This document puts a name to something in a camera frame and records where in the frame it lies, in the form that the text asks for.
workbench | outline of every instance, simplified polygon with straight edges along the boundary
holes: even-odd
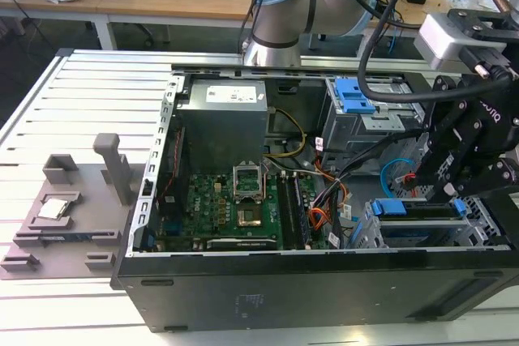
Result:
[[[146,161],[174,63],[238,65],[240,58],[62,50],[50,63],[0,130],[0,257],[45,180],[41,168],[50,153],[71,154],[78,164],[101,163],[92,150],[93,140],[100,131],[116,132],[121,138],[119,150],[130,163]],[[302,64],[358,69],[354,58],[303,57]],[[430,83],[436,77],[425,62],[415,60],[375,58],[368,68],[419,72]],[[360,293],[361,288],[345,293]],[[519,344],[518,320],[519,287],[515,287],[451,323],[156,335],[124,291],[110,288],[109,279],[0,281],[0,344],[5,345]]]
[[[92,22],[101,48],[106,50],[117,48],[111,23],[238,28],[251,3],[251,0],[79,0],[59,4],[46,0],[16,1],[31,18]],[[446,0],[427,0],[426,4],[418,5],[400,0],[397,9],[407,23],[421,23],[427,13],[445,12],[448,3]],[[24,14],[12,0],[0,0],[0,16],[21,18]]]

yellow wire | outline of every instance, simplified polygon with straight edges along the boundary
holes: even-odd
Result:
[[[290,115],[289,113],[287,113],[284,109],[275,109],[276,111],[279,111],[280,113],[283,113],[284,115],[286,115],[290,121],[292,121],[293,124],[295,124],[299,131],[301,132],[301,144],[299,145],[299,147],[294,150],[293,152],[288,152],[288,153],[269,153],[269,154],[264,154],[265,157],[291,157],[291,156],[296,156],[299,152],[301,152],[302,149],[304,149],[305,147],[305,144],[307,143],[307,135],[305,134],[304,130],[302,129],[302,127],[299,125],[298,121],[296,121],[294,119],[294,117],[292,115]]]

computer chassis frame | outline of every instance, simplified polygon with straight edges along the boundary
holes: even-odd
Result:
[[[254,74],[253,69],[240,69],[241,75],[247,72]],[[271,72],[285,77],[298,73]],[[127,291],[151,331],[453,320],[519,284],[519,210],[506,194],[481,201],[504,232],[501,239],[506,241],[501,243],[511,250],[293,250],[225,255],[134,251],[134,240],[140,239],[139,230],[153,207],[175,98],[187,92],[187,77],[189,72],[173,73],[166,88],[141,195],[122,248],[125,255],[114,280],[114,285]],[[146,179],[153,182],[148,197],[142,196]]]

blue plastic clip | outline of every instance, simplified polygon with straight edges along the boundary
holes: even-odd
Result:
[[[460,216],[465,216],[469,212],[467,211],[467,206],[465,205],[465,202],[461,199],[454,199],[453,201],[454,208],[456,208],[456,211]]]
[[[398,199],[378,199],[385,215],[407,215],[404,203]]]
[[[374,113],[375,106],[361,93],[357,79],[336,79],[336,93],[344,113]]]
[[[382,207],[380,206],[380,203],[378,200],[374,201],[372,204],[371,204],[371,209],[373,210],[373,213],[375,215],[382,215]]]

sticker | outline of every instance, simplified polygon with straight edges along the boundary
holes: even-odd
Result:
[[[65,237],[40,237],[42,241],[65,241]]]
[[[335,235],[331,231],[330,231],[330,234],[328,235],[328,242],[330,242],[333,245],[333,247],[335,247],[336,249],[339,248],[339,242],[340,242],[339,238],[337,235]]]
[[[256,103],[256,87],[212,85],[205,100],[208,103]]]
[[[343,213],[343,216],[346,218],[346,219],[349,219],[351,220],[351,206],[349,204],[345,204],[342,208],[342,213]]]
[[[315,137],[315,149],[318,150],[318,151],[323,151],[324,148],[323,148],[323,144],[324,144],[324,140],[320,137]]]

